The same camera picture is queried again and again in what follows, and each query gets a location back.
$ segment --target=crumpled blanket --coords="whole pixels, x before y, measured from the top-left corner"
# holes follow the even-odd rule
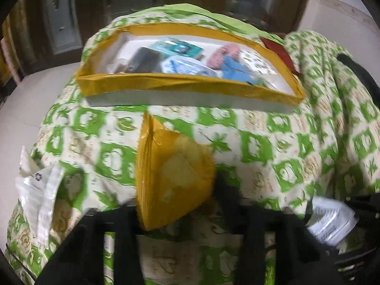
[[[87,42],[82,60],[112,31],[127,24],[177,21],[227,31],[261,43],[252,26],[191,5],[158,7],[115,19]],[[41,167],[66,169],[54,208],[49,247],[37,244],[20,204],[9,220],[6,256],[26,284],[89,208],[114,209],[136,194],[134,160],[143,112],[202,144],[243,197],[263,207],[305,212],[313,195],[344,199],[380,188],[380,119],[367,90],[337,61],[342,47],[313,31],[287,35],[284,46],[307,97],[289,115],[240,109],[180,106],[89,107],[72,79],[47,113],[32,157]],[[241,237],[230,235],[217,206],[139,237],[147,284],[233,281]],[[106,235],[105,283],[113,284],[113,233]],[[274,243],[268,235],[267,243]],[[274,283],[274,253],[267,255],[267,283]]]

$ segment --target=bedsheet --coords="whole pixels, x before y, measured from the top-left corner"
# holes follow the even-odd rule
[[[189,5],[171,5],[115,19],[90,38],[93,47],[128,24],[176,21],[247,37],[272,38],[252,26]],[[313,195],[343,199],[380,188],[380,119],[367,90],[337,61],[349,53],[313,31],[283,41],[307,97],[289,115],[229,108],[181,106],[89,107],[71,79],[41,125],[32,156],[41,167],[60,162],[65,178],[58,190],[49,246],[35,241],[20,203],[9,220],[6,256],[26,284],[55,252],[90,207],[114,209],[135,197],[134,161],[143,112],[166,127],[209,144],[217,167],[244,198],[279,210],[305,212]],[[106,235],[105,284],[113,284],[113,233]],[[267,243],[273,243],[269,234]],[[139,237],[147,284],[231,284],[241,237],[228,234],[218,207],[198,209],[174,224]],[[267,284],[274,283],[274,253],[267,254]]]

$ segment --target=green and white bedsheet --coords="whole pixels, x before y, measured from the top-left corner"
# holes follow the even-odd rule
[[[275,38],[237,20],[192,5],[148,9],[115,19],[91,37],[93,47],[116,27],[150,22],[185,22],[227,31],[260,42]],[[229,172],[242,195],[271,209],[290,206],[303,214],[314,194],[337,199],[380,188],[380,119],[367,90],[336,56],[348,54],[313,31],[284,40],[303,77],[307,98],[290,115],[257,111],[166,106],[89,107],[71,79],[47,113],[32,156],[41,166],[66,168],[54,210],[49,247],[38,245],[20,204],[9,221],[8,245],[37,276],[56,248],[90,207],[119,207],[136,194],[134,162],[143,112],[171,129],[211,145],[215,163]],[[270,243],[273,237],[268,236]],[[106,236],[105,280],[112,284],[112,233]],[[219,211],[201,209],[175,224],[140,237],[147,284],[230,284],[240,237],[227,233]],[[26,284],[32,280],[9,253]],[[274,281],[268,254],[267,283]]]

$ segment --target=yellow snack bag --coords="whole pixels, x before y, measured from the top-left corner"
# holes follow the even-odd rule
[[[145,230],[178,220],[206,201],[214,183],[208,147],[144,114],[136,158],[139,218]]]

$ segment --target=floor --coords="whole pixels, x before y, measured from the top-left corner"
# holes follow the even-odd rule
[[[8,219],[17,203],[14,186],[21,147],[30,150],[39,125],[79,63],[47,69],[24,78],[0,110],[0,248],[5,249]]]

